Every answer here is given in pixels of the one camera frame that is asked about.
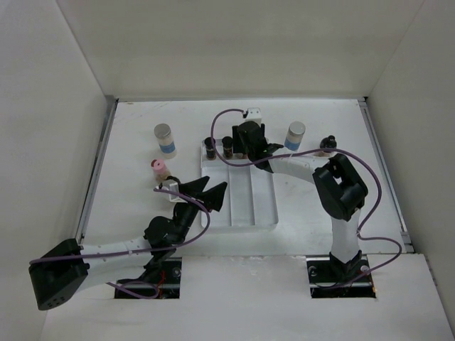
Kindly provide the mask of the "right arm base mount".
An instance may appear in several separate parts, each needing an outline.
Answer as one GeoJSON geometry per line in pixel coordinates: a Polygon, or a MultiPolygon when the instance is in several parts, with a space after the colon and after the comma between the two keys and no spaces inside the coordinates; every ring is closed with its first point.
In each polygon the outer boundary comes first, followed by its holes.
{"type": "Polygon", "coordinates": [[[306,258],[312,298],[376,298],[367,256],[357,255],[347,264],[331,255],[306,258]]]}

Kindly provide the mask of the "black grinder top spice bottle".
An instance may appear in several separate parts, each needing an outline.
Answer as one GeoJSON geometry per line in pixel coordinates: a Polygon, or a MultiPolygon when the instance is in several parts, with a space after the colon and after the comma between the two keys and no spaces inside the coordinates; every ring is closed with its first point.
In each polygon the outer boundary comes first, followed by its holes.
{"type": "Polygon", "coordinates": [[[320,142],[321,151],[318,152],[320,157],[331,157],[333,150],[337,148],[337,141],[334,135],[323,138],[320,142]]]}

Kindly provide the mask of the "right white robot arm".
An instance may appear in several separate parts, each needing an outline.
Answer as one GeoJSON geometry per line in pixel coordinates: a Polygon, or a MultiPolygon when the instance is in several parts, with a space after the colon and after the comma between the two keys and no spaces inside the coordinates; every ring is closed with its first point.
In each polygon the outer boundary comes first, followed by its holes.
{"type": "Polygon", "coordinates": [[[234,126],[232,137],[234,147],[256,168],[315,185],[321,205],[331,218],[330,273],[339,283],[354,277],[362,256],[357,230],[368,188],[349,159],[341,153],[330,158],[295,155],[273,158],[273,153],[283,146],[268,142],[264,127],[254,121],[234,126]]]}

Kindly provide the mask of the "small black cap spice bottle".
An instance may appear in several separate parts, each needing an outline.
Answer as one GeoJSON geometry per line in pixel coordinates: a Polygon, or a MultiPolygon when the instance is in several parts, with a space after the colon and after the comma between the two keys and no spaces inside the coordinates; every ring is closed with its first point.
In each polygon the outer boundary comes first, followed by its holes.
{"type": "Polygon", "coordinates": [[[210,137],[205,138],[204,146],[205,146],[206,158],[209,161],[215,160],[217,158],[216,144],[213,143],[213,141],[212,141],[212,139],[210,137]]]}

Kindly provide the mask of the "pink cap spice bottle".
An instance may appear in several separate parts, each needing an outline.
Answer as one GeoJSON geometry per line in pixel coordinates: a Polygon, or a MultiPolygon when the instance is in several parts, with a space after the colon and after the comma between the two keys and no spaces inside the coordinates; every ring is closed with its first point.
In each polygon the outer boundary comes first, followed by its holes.
{"type": "Polygon", "coordinates": [[[151,162],[151,168],[154,172],[156,181],[159,183],[166,181],[167,177],[171,176],[171,172],[163,159],[154,159],[151,162]]]}

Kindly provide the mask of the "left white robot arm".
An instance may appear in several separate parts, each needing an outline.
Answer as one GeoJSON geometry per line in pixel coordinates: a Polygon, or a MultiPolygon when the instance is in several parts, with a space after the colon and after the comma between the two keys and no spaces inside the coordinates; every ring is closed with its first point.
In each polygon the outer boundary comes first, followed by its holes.
{"type": "Polygon", "coordinates": [[[177,249],[196,241],[187,234],[198,214],[208,216],[223,207],[227,182],[207,188],[210,178],[181,183],[167,178],[154,192],[175,201],[171,217],[155,216],[136,239],[111,244],[81,245],[66,239],[28,268],[36,304],[46,311],[67,303],[76,293],[100,284],[114,286],[129,279],[152,283],[159,277],[162,263],[177,249]]]}

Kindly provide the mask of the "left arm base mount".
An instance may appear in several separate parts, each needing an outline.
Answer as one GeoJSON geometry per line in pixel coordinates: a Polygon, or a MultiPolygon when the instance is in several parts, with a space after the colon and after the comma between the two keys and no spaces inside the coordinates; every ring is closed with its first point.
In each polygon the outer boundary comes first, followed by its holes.
{"type": "Polygon", "coordinates": [[[121,279],[115,282],[116,299],[179,299],[183,260],[171,257],[146,278],[121,279]]]}

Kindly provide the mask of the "blue label silver-cap jar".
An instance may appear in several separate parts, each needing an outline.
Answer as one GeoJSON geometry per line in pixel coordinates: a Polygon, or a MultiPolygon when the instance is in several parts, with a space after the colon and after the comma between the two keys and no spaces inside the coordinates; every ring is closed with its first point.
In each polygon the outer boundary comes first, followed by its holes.
{"type": "Polygon", "coordinates": [[[293,121],[290,123],[286,138],[284,140],[284,146],[290,151],[298,151],[303,136],[306,132],[306,126],[300,121],[293,121]]]}
{"type": "Polygon", "coordinates": [[[154,135],[158,141],[160,151],[164,157],[175,157],[176,147],[171,133],[171,127],[168,124],[157,124],[154,127],[154,135]]]}

